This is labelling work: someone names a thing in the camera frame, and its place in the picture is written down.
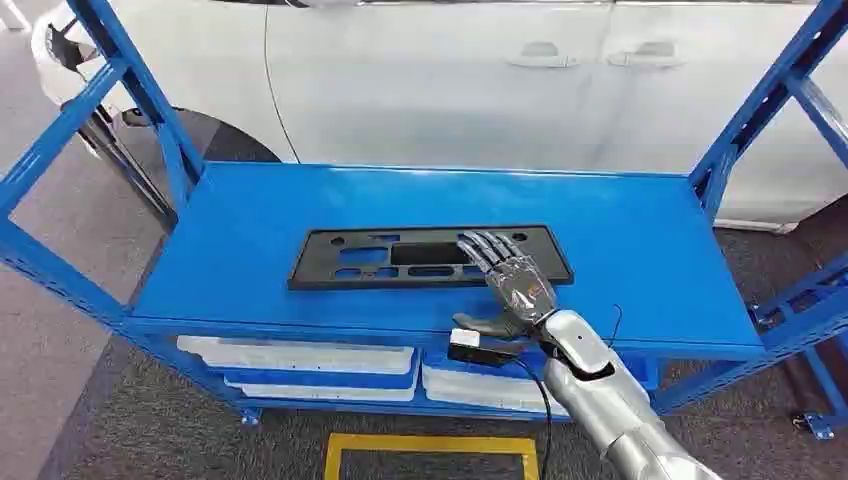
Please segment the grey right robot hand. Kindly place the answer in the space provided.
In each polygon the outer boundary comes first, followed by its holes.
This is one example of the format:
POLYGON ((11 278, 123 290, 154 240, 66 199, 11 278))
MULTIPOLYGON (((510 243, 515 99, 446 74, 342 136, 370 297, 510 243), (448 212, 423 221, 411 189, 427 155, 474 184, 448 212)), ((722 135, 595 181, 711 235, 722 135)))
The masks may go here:
POLYGON ((497 338, 532 336, 557 311, 553 286, 535 260, 513 239, 502 233, 468 230, 457 246, 483 273, 486 284, 503 306, 492 319, 477 319, 464 313, 453 316, 466 330, 497 338))

